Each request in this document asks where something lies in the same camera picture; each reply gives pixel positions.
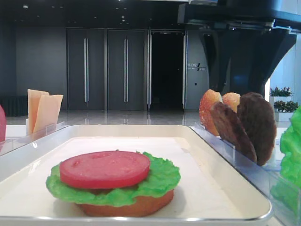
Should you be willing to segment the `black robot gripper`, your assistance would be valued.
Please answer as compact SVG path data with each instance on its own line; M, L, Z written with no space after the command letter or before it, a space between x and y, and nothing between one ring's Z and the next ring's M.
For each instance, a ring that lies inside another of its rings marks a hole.
M265 94L265 84L301 31L301 16L281 11L281 0L190 0L179 5L179 24L202 32L209 88L222 92L230 60L230 91ZM235 39L233 51L233 32Z

